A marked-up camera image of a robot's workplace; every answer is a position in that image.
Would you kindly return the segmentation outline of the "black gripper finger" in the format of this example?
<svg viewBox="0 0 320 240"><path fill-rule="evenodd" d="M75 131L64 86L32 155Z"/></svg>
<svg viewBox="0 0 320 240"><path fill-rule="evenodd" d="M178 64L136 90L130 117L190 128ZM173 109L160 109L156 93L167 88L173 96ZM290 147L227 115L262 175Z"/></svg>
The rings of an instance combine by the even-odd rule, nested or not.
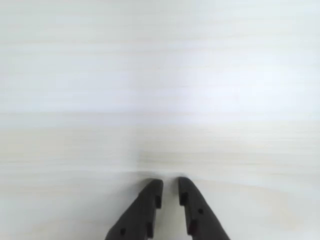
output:
<svg viewBox="0 0 320 240"><path fill-rule="evenodd" d="M201 191L187 177L178 178L179 204L184 207L187 234L194 240L229 240Z"/></svg>
<svg viewBox="0 0 320 240"><path fill-rule="evenodd" d="M164 182L152 179L106 235L107 240L148 240L154 237L156 211L162 207Z"/></svg>

